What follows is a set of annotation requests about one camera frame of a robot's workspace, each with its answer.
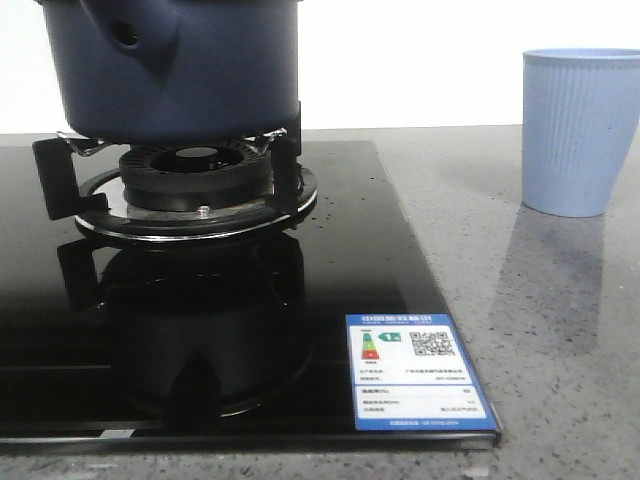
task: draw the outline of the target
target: granite countertop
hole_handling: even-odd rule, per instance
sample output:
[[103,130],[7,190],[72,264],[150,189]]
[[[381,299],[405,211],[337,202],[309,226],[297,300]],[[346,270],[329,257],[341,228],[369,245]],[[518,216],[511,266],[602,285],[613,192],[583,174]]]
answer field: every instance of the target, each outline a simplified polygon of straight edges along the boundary
[[640,139],[608,213],[589,219],[521,206],[520,126],[307,131],[305,140],[375,142],[504,423],[502,445],[0,457],[0,478],[637,478]]

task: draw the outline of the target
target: pot handle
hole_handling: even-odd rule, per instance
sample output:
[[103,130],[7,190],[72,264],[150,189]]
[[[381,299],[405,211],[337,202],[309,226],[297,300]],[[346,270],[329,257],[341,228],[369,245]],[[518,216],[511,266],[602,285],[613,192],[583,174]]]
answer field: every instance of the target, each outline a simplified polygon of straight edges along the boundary
[[132,57],[161,55],[178,39],[178,15],[168,0],[80,0],[109,43]]

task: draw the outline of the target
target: qr code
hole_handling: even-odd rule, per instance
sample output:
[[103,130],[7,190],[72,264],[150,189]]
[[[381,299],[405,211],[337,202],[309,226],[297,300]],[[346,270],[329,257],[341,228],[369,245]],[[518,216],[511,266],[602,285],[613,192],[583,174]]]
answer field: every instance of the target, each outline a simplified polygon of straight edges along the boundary
[[419,357],[430,355],[455,355],[451,337],[447,332],[410,332],[413,352]]

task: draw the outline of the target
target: blue paper cup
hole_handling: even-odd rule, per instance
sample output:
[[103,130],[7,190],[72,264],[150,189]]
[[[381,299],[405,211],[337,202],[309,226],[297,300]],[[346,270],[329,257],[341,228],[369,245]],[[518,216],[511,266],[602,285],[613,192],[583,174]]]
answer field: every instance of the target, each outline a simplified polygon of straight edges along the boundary
[[523,203],[603,214],[640,117],[640,50],[524,53]]

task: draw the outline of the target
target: blue pot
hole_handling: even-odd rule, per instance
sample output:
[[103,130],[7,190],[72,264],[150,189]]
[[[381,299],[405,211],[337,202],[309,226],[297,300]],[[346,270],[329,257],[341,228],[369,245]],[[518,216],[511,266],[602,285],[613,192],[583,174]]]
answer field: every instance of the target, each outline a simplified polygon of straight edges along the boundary
[[69,125],[197,143],[298,114],[296,0],[43,0]]

